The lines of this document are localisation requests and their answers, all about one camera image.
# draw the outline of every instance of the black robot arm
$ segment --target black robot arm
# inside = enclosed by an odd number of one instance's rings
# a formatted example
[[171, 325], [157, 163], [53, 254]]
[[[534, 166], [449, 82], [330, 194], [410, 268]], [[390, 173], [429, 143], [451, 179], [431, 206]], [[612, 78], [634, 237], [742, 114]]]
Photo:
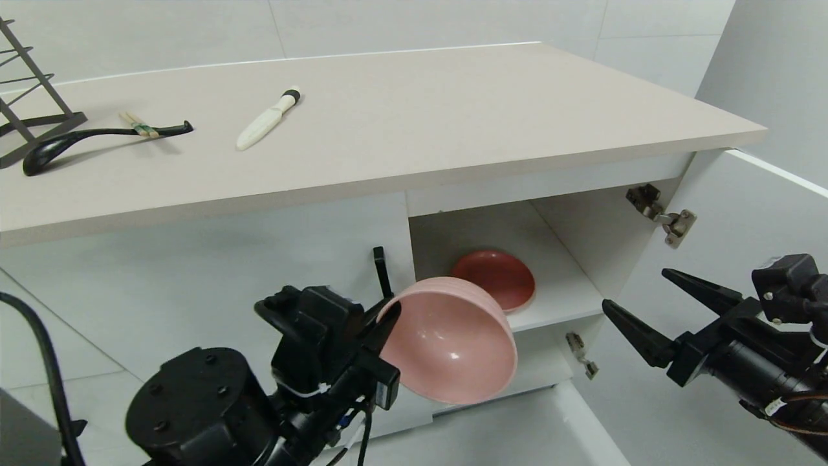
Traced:
[[[667, 368], [685, 386], [700, 374], [724, 382], [758, 418], [800, 438], [828, 460], [828, 277], [809, 255], [774, 258], [753, 271], [760, 299], [673, 269], [662, 275], [719, 317], [675, 340], [610, 300], [604, 313], [644, 360]], [[810, 332], [782, 332], [774, 323], [811, 323]]]
[[358, 411], [365, 414], [362, 463], [371, 412], [391, 408], [400, 378], [379, 357], [401, 312], [396, 304], [377, 321], [393, 297], [383, 248], [374, 249], [374, 262], [383, 299], [368, 311], [325, 286], [286, 286], [255, 304], [282, 334], [270, 396], [230, 348], [194, 348], [164, 363], [127, 413], [127, 433], [149, 464], [306, 466], [339, 441]]

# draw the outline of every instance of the chopsticks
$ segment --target chopsticks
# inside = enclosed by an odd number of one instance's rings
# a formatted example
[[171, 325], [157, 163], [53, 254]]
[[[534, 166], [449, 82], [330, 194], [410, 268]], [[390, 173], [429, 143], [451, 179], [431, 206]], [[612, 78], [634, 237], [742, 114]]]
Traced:
[[144, 123], [144, 120], [138, 118], [134, 114], [129, 112], [123, 112], [118, 114], [121, 119], [126, 122], [128, 125], [138, 133], [138, 136], [143, 136], [144, 138], [157, 138], [158, 132], [150, 125]]

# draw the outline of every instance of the black ladle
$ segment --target black ladle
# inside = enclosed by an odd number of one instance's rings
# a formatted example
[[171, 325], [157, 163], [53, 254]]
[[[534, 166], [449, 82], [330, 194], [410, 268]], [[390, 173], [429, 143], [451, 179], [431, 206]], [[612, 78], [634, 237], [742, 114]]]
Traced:
[[[158, 132], [158, 135], [163, 138], [170, 136], [178, 136], [179, 134], [189, 133], [193, 130], [193, 125], [189, 121], [184, 120], [184, 124], [179, 126], [167, 126], [165, 128], [153, 128]], [[23, 159], [23, 172], [28, 177], [33, 177], [43, 171], [46, 164], [61, 155], [66, 149], [72, 147], [81, 139], [86, 139], [100, 134], [126, 134], [138, 136], [138, 131], [134, 129], [122, 128], [101, 128], [101, 129], [81, 129], [80, 131], [72, 131], [71, 133], [60, 134], [54, 138], [48, 138], [33, 148], [31, 152]]]

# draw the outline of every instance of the countertop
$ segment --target countertop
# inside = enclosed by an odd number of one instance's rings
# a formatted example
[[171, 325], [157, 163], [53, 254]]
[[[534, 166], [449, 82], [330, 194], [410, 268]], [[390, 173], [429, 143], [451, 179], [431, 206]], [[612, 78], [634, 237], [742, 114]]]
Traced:
[[[245, 152], [238, 134], [302, 100]], [[98, 136], [0, 171], [0, 246], [759, 141], [766, 129], [539, 43], [264, 61], [57, 85], [89, 122], [128, 110], [193, 133]], [[55, 113], [46, 94], [21, 118]], [[11, 137], [0, 138], [7, 152]]]

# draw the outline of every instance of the white wall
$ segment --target white wall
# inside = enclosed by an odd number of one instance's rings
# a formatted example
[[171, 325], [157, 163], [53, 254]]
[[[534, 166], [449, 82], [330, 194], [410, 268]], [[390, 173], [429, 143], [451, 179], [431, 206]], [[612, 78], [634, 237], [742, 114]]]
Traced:
[[[17, 20], [18, 38], [35, 47], [33, 57], [44, 72], [56, 73], [55, 82], [235, 61], [549, 41], [694, 95], [733, 1], [0, 0], [0, 15]], [[22, 72], [3, 67], [0, 80]]]
[[698, 95], [770, 128], [746, 152], [823, 187], [827, 22], [824, 0], [739, 0]]

